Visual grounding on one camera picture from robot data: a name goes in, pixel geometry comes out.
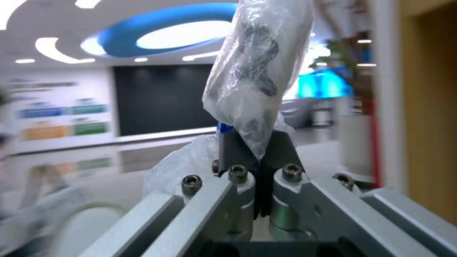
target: plastic bag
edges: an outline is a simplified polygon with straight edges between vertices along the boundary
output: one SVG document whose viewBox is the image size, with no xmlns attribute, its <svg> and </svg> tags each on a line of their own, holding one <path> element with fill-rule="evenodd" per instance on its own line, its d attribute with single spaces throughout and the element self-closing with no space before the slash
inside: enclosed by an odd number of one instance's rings
<svg viewBox="0 0 457 257">
<path fill-rule="evenodd" d="M 261 159 L 284 92 L 303 63 L 312 0 L 242 0 L 203 93 L 203 107 L 234 126 Z"/>
<path fill-rule="evenodd" d="M 276 119 L 274 128 L 284 131 L 293 137 L 295 130 L 284 123 L 281 114 Z M 202 135 L 190 144 L 178 149 L 164 159 L 144 176 L 143 196 L 153 190 L 174 194 L 180 190 L 181 180 L 187 175 L 198 175 L 202 183 L 213 176 L 212 162 L 219 159 L 219 136 Z"/>
</svg>

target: recessed ceiling light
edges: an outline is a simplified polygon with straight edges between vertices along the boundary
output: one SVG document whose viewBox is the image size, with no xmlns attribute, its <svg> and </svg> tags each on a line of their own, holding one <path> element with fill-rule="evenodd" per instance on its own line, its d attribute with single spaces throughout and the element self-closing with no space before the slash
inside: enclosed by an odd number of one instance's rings
<svg viewBox="0 0 457 257">
<path fill-rule="evenodd" d="M 370 39 L 359 39 L 357 43 L 359 44 L 370 44 L 372 41 Z"/>
<path fill-rule="evenodd" d="M 46 57 L 54 59 L 59 62 L 67 63 L 67 64 L 83 64 L 83 63 L 93 63 L 95 59 L 75 59 L 68 55 L 61 53 L 56 48 L 57 37 L 42 37 L 37 39 L 35 42 L 35 47 L 37 50 Z"/>
<path fill-rule="evenodd" d="M 98 37 L 93 36 L 81 43 L 81 48 L 89 54 L 104 56 L 106 55 L 103 47 L 98 43 Z"/>
<path fill-rule="evenodd" d="M 101 0 L 77 0 L 75 5 L 81 9 L 94 9 Z"/>
<path fill-rule="evenodd" d="M 0 1 L 0 30 L 5 30 L 8 20 L 14 11 L 27 0 L 1 0 Z"/>
<path fill-rule="evenodd" d="M 146 61 L 148 61 L 148 58 L 136 58 L 135 59 L 136 63 L 142 63 L 142 62 L 146 62 Z"/>
<path fill-rule="evenodd" d="M 197 21 L 159 29 L 142 36 L 137 46 L 144 49 L 183 47 L 225 37 L 232 29 L 228 21 Z"/>
<path fill-rule="evenodd" d="M 17 64 L 31 64 L 35 62 L 35 59 L 20 59 L 15 61 Z"/>
<path fill-rule="evenodd" d="M 193 61 L 193 60 L 195 60 L 197 58 L 217 56 L 218 54 L 219 54 L 219 51 L 209 52 L 209 53 L 205 53 L 205 54 L 195 54 L 195 55 L 184 56 L 182 58 L 182 60 L 185 61 L 185 62 L 190 62 L 190 61 Z"/>
<path fill-rule="evenodd" d="M 376 64 L 357 64 L 359 67 L 376 67 Z"/>
</svg>

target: display screen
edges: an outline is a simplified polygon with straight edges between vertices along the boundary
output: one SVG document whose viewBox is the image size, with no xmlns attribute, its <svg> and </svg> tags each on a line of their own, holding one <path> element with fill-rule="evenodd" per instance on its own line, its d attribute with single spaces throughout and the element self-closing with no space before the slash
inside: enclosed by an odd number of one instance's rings
<svg viewBox="0 0 457 257">
<path fill-rule="evenodd" d="M 203 109 L 212 64 L 114 67 L 121 136 L 207 128 Z"/>
</svg>

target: motion blur background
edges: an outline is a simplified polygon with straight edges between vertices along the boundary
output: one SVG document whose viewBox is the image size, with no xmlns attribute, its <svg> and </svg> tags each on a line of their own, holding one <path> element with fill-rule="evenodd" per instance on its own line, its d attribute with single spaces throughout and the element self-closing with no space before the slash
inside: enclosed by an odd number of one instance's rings
<svg viewBox="0 0 457 257">
<path fill-rule="evenodd" d="M 201 98 L 237 3 L 1 1 L 0 222 L 39 207 L 52 224 L 87 202 L 115 206 L 116 220 L 141 200 L 145 172 L 215 133 Z M 457 2 L 315 9 L 281 106 L 304 168 L 392 187 L 457 224 Z"/>
</svg>

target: hex socket screw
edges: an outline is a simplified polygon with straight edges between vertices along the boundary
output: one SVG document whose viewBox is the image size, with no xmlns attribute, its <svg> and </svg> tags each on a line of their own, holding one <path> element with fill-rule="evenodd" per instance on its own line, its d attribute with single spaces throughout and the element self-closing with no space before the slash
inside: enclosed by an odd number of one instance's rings
<svg viewBox="0 0 457 257">
<path fill-rule="evenodd" d="M 185 176 L 181 181 L 182 193 L 186 196 L 195 195 L 202 188 L 202 179 L 197 175 Z"/>
<path fill-rule="evenodd" d="M 243 165 L 232 165 L 228 169 L 228 179 L 234 184 L 242 184 L 248 180 L 248 169 Z"/>
<path fill-rule="evenodd" d="M 289 163 L 282 168 L 282 177 L 289 182 L 302 180 L 303 168 L 297 164 Z"/>
<path fill-rule="evenodd" d="M 336 173 L 332 176 L 332 178 L 336 179 L 341 185 L 352 191 L 355 182 L 349 175 L 346 175 L 344 173 Z"/>
</svg>

